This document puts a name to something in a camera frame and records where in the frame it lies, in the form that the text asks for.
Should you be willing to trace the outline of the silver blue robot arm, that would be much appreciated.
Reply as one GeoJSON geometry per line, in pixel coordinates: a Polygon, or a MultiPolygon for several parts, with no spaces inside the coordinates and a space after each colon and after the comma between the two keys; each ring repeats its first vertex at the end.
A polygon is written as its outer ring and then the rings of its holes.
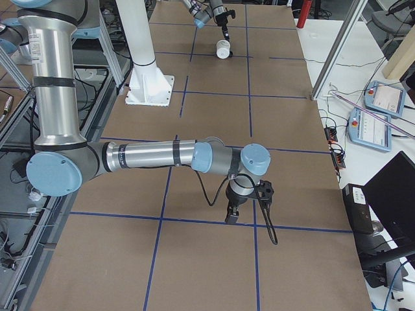
{"type": "Polygon", "coordinates": [[[100,142],[101,122],[108,107],[97,103],[81,121],[77,100],[73,42],[97,39],[114,80],[124,75],[112,53],[98,1],[16,1],[17,24],[27,31],[35,93],[33,111],[38,114],[40,134],[26,172],[40,192],[60,197],[74,193],[86,182],[121,169],[189,167],[197,175],[224,176],[220,184],[228,199],[227,224],[239,217],[239,207],[257,200],[265,222],[270,223],[274,193],[263,179],[270,154],[260,144],[231,148],[216,137],[117,144],[100,142]]]}
{"type": "Polygon", "coordinates": [[[222,29],[224,39],[230,42],[230,35],[228,32],[228,17],[235,19],[235,11],[228,10],[223,6],[221,0],[210,0],[205,4],[205,9],[202,8],[203,3],[196,0],[183,0],[182,3],[187,11],[192,15],[194,24],[198,29],[203,28],[211,19],[215,24],[222,29]]]}

